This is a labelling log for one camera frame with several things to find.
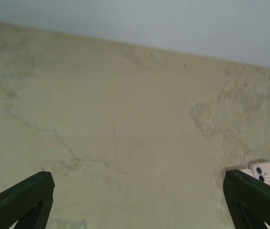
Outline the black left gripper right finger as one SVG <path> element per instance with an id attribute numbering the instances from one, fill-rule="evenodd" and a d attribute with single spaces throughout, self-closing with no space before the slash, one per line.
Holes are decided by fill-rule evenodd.
<path id="1" fill-rule="evenodd" d="M 223 193 L 237 229 L 270 226 L 270 186 L 237 170 L 225 172 Z"/>

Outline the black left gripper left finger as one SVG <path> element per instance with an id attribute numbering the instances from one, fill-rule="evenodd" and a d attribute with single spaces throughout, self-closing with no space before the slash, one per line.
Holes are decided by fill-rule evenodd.
<path id="1" fill-rule="evenodd" d="M 41 171 L 0 193 L 0 229 L 44 229 L 53 204 L 54 180 Z"/>

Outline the light pink phone case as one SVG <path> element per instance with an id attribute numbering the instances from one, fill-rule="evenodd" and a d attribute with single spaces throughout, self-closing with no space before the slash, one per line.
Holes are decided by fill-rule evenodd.
<path id="1" fill-rule="evenodd" d="M 249 168 L 242 168 L 241 171 L 270 186 L 270 162 L 251 163 Z"/>

